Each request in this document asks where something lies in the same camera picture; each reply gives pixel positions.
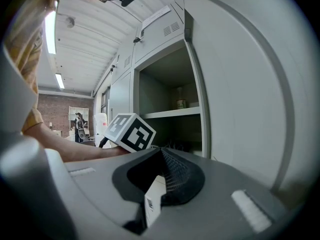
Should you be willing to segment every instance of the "cabinet shelf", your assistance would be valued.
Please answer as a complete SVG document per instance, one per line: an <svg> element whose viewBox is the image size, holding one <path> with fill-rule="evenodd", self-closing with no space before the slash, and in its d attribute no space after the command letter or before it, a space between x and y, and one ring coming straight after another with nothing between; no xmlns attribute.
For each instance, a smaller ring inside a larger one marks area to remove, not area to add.
<svg viewBox="0 0 320 240"><path fill-rule="evenodd" d="M182 116L189 116L189 115L198 115L200 114L200 108L190 107L184 109L176 109L176 110L169 110L163 112L156 112L156 113L148 113L141 115L142 119L152 119L152 118L170 118L170 117L182 117Z"/></svg>

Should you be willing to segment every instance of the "white cube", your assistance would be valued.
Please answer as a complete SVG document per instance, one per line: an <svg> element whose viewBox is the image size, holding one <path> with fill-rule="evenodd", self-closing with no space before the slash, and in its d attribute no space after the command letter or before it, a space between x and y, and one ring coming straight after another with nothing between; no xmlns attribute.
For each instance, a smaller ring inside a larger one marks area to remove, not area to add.
<svg viewBox="0 0 320 240"><path fill-rule="evenodd" d="M156 131L136 113L119 113L103 136L129 152L150 148Z"/></svg>

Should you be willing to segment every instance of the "gray machine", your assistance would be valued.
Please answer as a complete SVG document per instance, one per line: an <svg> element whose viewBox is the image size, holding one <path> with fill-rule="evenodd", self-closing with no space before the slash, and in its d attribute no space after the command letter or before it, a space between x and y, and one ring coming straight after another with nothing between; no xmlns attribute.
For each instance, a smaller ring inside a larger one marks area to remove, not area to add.
<svg viewBox="0 0 320 240"><path fill-rule="evenodd" d="M52 239L245 239L259 236L252 217L232 198L244 191L270 225L285 214L265 187L233 167L173 149L63 163L59 153L21 135L36 99L5 49L0 62L0 175ZM166 181L161 214L145 225L144 194L157 175Z"/></svg>

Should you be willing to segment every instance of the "open cabinet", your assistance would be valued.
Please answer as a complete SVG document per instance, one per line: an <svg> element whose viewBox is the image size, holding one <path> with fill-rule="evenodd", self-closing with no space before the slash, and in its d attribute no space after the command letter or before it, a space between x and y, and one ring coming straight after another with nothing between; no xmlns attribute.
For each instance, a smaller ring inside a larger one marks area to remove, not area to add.
<svg viewBox="0 0 320 240"><path fill-rule="evenodd" d="M198 89L185 44L139 72L139 114L157 132L153 145L206 156ZM181 100L185 108L178 109Z"/></svg>

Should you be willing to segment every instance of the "ceiling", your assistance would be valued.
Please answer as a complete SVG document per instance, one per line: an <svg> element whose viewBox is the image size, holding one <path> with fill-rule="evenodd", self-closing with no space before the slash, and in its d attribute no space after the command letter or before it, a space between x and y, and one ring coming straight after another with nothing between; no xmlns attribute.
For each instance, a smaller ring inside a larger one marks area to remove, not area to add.
<svg viewBox="0 0 320 240"><path fill-rule="evenodd" d="M38 85L57 87L54 73L62 74L66 90L90 93L114 59L125 37L138 24L173 0L135 0L127 7L120 2L59 0L56 55L43 47L38 67ZM66 20L74 19L68 28Z"/></svg>

